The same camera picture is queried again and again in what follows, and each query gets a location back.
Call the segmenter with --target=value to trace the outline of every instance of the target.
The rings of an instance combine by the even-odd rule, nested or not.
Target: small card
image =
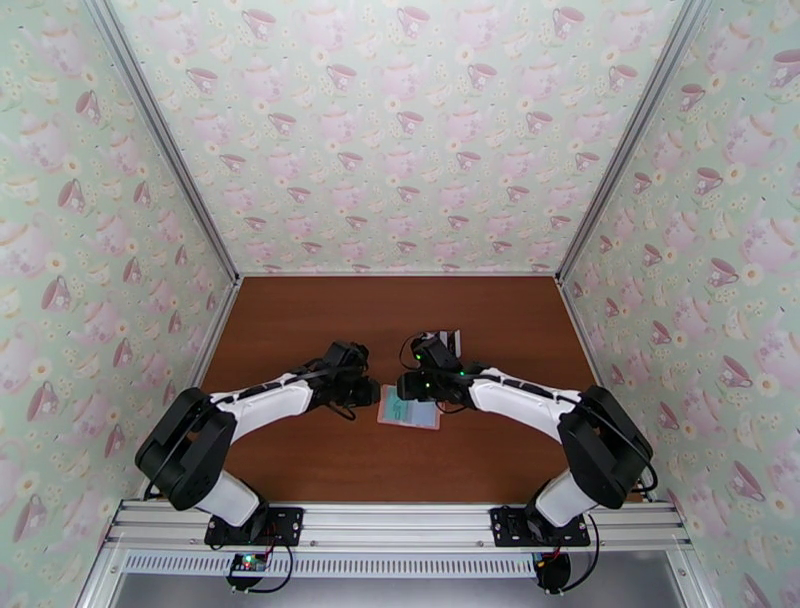
[[[404,401],[397,396],[397,387],[384,385],[381,389],[378,422],[437,430],[439,410],[433,401]]]

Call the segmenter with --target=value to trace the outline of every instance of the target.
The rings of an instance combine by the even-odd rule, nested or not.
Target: teapot pattern
[[[800,598],[797,16],[716,3],[564,278],[726,606]]]
[[[557,268],[680,2],[114,5],[238,268],[381,274]]]
[[[227,284],[82,6],[14,3],[0,23],[3,606],[75,602]],[[191,8],[151,8],[148,44],[197,48]],[[186,116],[208,147],[236,122],[225,108]],[[249,211],[258,190],[237,186],[225,204]]]

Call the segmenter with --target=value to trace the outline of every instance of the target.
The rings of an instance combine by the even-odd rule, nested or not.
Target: wire
[[[581,577],[575,581],[574,583],[570,583],[566,587],[559,589],[559,593],[566,593],[567,591],[572,591],[578,585],[582,584],[587,578],[592,575],[594,569],[597,567],[597,560],[600,559],[600,532],[597,530],[597,523],[594,521],[594,517],[592,517],[589,513],[586,513],[586,517],[589,518],[589,521],[592,522],[592,527],[594,528],[594,559],[589,564],[589,567],[586,568],[586,572],[584,572]]]
[[[564,399],[565,401],[569,401],[570,403],[575,403],[574,401],[572,401],[571,399],[567,399],[566,397],[561,397],[561,399]],[[597,420],[602,422],[603,425],[605,425],[605,427],[608,430],[610,430],[617,437],[622,439],[622,441],[627,443],[628,447],[631,448],[634,451],[634,453],[639,457],[639,459],[644,463],[644,466],[650,472],[650,475],[653,476],[653,482],[649,486],[647,486],[646,488],[638,488],[636,491],[637,492],[652,492],[653,490],[655,490],[658,487],[658,473],[656,473],[656,470],[653,468],[653,465],[650,464],[650,459],[644,454],[644,452],[642,452],[637,446],[635,446],[633,444],[633,442],[630,439],[628,439],[622,433],[622,431],[620,431],[616,426],[614,426],[608,418],[606,418],[605,416],[602,416],[601,414],[598,414],[593,409],[591,409],[589,407],[586,407],[583,404],[576,403],[575,405],[580,407],[583,411],[588,412],[589,414],[594,416]]]
[[[442,403],[440,401],[437,401],[436,409],[442,412],[442,414],[458,414],[459,412],[463,412],[464,410],[468,410],[469,408],[466,405],[462,405],[457,410],[448,410],[442,407]]]
[[[405,369],[409,370],[418,369],[418,367],[411,367],[410,365],[405,364],[405,362],[403,361],[403,353],[405,352],[406,346],[408,345],[409,342],[411,342],[411,340],[413,340],[414,338],[419,338],[424,335],[425,334],[423,334],[422,332],[418,332],[416,334],[411,334],[410,336],[408,336],[408,338],[403,340],[403,344],[400,346],[400,352],[397,353],[397,359],[398,361],[400,361],[400,365],[402,365]]]
[[[294,554],[292,553],[292,549],[289,547],[288,542],[283,541],[283,546],[286,547],[286,552],[289,554],[289,572],[286,573],[286,578],[283,579],[283,582],[277,587],[272,587],[271,589],[248,589],[247,593],[259,593],[259,594],[275,593],[276,591],[280,591],[287,584],[289,584],[289,581],[292,580],[292,572],[294,571]]]

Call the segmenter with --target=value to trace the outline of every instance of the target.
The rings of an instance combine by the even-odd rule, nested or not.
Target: wooden table
[[[203,388],[264,382],[336,339],[367,345],[370,375],[394,384],[403,340],[442,328],[461,330],[464,361],[555,387],[593,382],[551,279],[268,277],[244,281]],[[549,437],[494,414],[443,416],[429,431],[356,411],[353,423],[319,408],[259,429],[226,467],[269,500],[497,503],[527,501],[565,467]]]

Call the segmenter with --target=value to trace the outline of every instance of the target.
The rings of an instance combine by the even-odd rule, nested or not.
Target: metal grate
[[[125,561],[129,574],[224,576],[234,553],[131,550]],[[254,576],[285,576],[286,553],[276,554],[269,570]],[[295,554],[292,576],[298,578],[533,578],[529,554],[519,555],[385,555]]]

